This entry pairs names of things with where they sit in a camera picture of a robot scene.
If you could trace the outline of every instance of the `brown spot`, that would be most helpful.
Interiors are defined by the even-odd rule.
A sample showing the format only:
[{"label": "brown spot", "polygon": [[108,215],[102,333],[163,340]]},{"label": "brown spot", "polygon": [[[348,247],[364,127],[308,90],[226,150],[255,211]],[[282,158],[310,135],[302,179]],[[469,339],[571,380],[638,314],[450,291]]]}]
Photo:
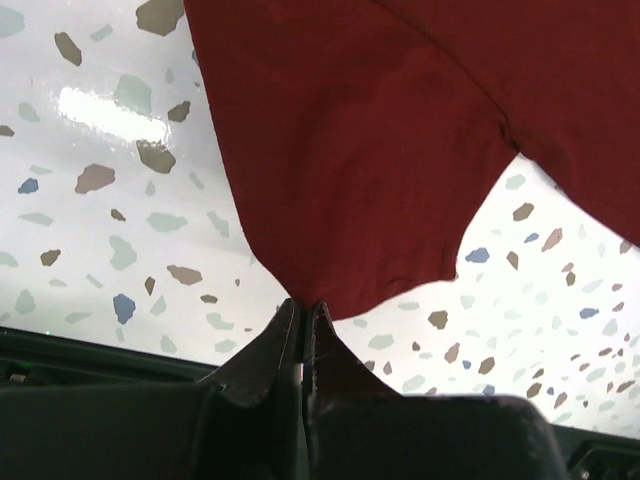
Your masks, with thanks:
[{"label": "brown spot", "polygon": [[153,277],[147,277],[144,281],[144,289],[149,295],[153,293],[153,288],[156,286],[156,279]]},{"label": "brown spot", "polygon": [[629,250],[631,250],[631,247],[633,247],[632,243],[623,240],[620,244],[620,255],[627,253]]},{"label": "brown spot", "polygon": [[0,137],[13,137],[15,132],[7,125],[0,125]]},{"label": "brown spot", "polygon": [[527,398],[535,397],[538,393],[540,393],[541,388],[542,388],[541,383],[534,383],[533,385],[531,385],[529,387],[529,390],[527,390]]},{"label": "brown spot", "polygon": [[176,158],[162,143],[138,140],[136,148],[142,164],[156,173],[170,173],[176,164]]},{"label": "brown spot", "polygon": [[567,401],[567,398],[569,398],[569,396],[565,392],[562,392],[560,395],[558,395],[558,398],[556,398],[556,403],[553,405],[553,408],[558,408],[560,405]]},{"label": "brown spot", "polygon": [[485,358],[480,364],[478,373],[481,373],[482,375],[486,375],[491,370],[493,370],[493,367],[495,366],[495,364],[496,364],[496,361],[493,359],[493,357]]},{"label": "brown spot", "polygon": [[192,270],[187,267],[178,267],[176,265],[169,265],[167,270],[169,270],[169,273],[173,278],[183,285],[193,285],[202,281],[202,274],[197,270]]},{"label": "brown spot", "polygon": [[513,221],[521,222],[522,220],[526,220],[533,212],[533,205],[530,203],[523,203],[520,207],[518,207],[513,212]]},{"label": "brown spot", "polygon": [[628,382],[621,383],[620,386],[617,388],[616,393],[624,392],[627,388],[629,388],[634,383],[636,383],[635,380],[629,380]]},{"label": "brown spot", "polygon": [[42,255],[40,255],[40,262],[43,266],[50,267],[51,265],[56,263],[56,260],[58,260],[59,256],[60,250],[49,250],[48,252],[44,252]]},{"label": "brown spot", "polygon": [[447,353],[444,354],[444,359],[448,363],[453,363],[458,359],[458,353],[460,353],[460,344],[454,343],[453,345],[451,345],[451,347],[449,347]]},{"label": "brown spot", "polygon": [[136,9],[140,30],[166,37],[184,15],[182,0],[149,0]]},{"label": "brown spot", "polygon": [[449,314],[446,310],[439,310],[437,312],[431,312],[429,315],[429,323],[436,327],[438,330],[443,330],[447,326],[449,321]]},{"label": "brown spot", "polygon": [[85,194],[93,190],[100,190],[115,181],[116,172],[112,168],[94,163],[85,167],[78,176],[75,192]]},{"label": "brown spot", "polygon": [[558,243],[560,243],[560,240],[562,240],[562,228],[556,228],[553,232],[551,232],[549,238],[547,238],[547,241],[544,242],[542,251],[546,252],[547,250],[551,250]]},{"label": "brown spot", "polygon": [[184,122],[187,118],[187,115],[189,115],[190,108],[191,108],[191,102],[189,101],[182,102],[176,105],[175,107],[173,107],[171,110],[169,110],[167,112],[167,117],[172,122],[178,122],[178,123]]},{"label": "brown spot", "polygon": [[53,40],[56,42],[56,47],[58,47],[62,58],[69,60],[76,67],[79,67],[82,63],[82,52],[78,46],[73,43],[73,40],[71,40],[67,32],[56,33],[53,36]]},{"label": "brown spot", "polygon": [[511,264],[511,266],[517,270],[518,269],[518,254],[515,252],[509,252],[509,254],[507,255],[507,261]]},{"label": "brown spot", "polygon": [[213,295],[202,295],[200,300],[204,303],[218,303],[218,297],[214,297]]},{"label": "brown spot", "polygon": [[118,210],[116,210],[115,208],[111,209],[111,218],[118,220],[119,222],[126,222],[127,219],[124,218],[124,215],[122,215]]}]

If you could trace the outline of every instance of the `speckled surface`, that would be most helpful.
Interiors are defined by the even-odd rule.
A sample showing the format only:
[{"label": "speckled surface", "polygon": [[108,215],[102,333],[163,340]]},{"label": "speckled surface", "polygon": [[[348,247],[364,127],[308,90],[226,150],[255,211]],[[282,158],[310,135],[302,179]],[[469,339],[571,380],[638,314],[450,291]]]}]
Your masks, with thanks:
[{"label": "speckled surface", "polygon": [[[0,322],[222,363],[285,293],[242,234],[182,5],[59,5],[0,0]],[[458,270],[338,334],[401,392],[640,438],[638,248],[517,158]]]}]

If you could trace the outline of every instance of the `black object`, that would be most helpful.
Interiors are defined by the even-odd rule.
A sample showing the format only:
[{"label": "black object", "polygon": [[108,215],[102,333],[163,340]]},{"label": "black object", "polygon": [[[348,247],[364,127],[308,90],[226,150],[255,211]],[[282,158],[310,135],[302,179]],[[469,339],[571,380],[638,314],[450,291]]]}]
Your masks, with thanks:
[{"label": "black object", "polygon": [[1,479],[630,480],[640,469],[640,442],[551,427],[523,399],[397,394],[323,304],[307,315],[286,301],[218,368],[0,329],[0,374]]}]

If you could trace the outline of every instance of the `red cloth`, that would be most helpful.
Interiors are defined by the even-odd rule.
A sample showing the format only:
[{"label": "red cloth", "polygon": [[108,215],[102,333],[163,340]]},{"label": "red cloth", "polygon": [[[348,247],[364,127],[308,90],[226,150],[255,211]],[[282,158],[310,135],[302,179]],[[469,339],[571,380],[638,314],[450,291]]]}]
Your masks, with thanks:
[{"label": "red cloth", "polygon": [[256,257],[361,314],[453,279],[520,149],[640,243],[637,0],[186,0]]}]

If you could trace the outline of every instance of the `terrazzo table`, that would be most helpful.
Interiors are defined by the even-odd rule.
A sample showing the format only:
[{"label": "terrazzo table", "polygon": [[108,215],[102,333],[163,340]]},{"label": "terrazzo table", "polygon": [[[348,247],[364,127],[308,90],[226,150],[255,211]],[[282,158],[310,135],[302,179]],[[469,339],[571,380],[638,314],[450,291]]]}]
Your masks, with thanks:
[{"label": "terrazzo table", "polygon": [[[181,3],[0,0],[0,55],[2,325],[210,364],[252,340],[286,294],[240,228]],[[338,334],[398,391],[640,438],[638,248],[518,157],[458,270]]]}]

